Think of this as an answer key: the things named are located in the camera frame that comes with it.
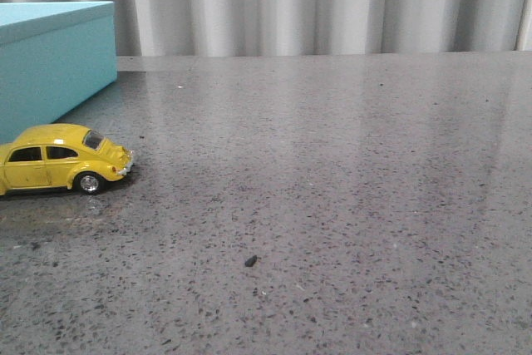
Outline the yellow toy beetle car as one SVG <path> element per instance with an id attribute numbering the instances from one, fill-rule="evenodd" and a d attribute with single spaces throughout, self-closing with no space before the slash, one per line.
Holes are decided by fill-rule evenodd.
<path id="1" fill-rule="evenodd" d="M 123 179 L 133 163 L 131 150 L 89 127 L 33 126 L 1 145 L 1 194 L 66 188 L 95 195 Z"/>

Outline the small black debris piece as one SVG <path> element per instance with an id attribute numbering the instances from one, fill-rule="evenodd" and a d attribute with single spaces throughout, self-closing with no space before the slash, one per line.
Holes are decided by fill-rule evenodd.
<path id="1" fill-rule="evenodd" d="M 253 255 L 251 256 L 250 258 L 248 258 L 245 263 L 244 263 L 244 266 L 245 267 L 253 267 L 254 264 L 257 262 L 257 259 L 258 259 L 258 256 L 257 255 Z"/>

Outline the light blue storage box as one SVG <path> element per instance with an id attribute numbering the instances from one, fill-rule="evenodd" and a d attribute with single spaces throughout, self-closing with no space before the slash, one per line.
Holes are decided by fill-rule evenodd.
<path id="1" fill-rule="evenodd" d="M 1 141 L 54 122 L 117 78 L 115 5 L 1 5 Z"/>

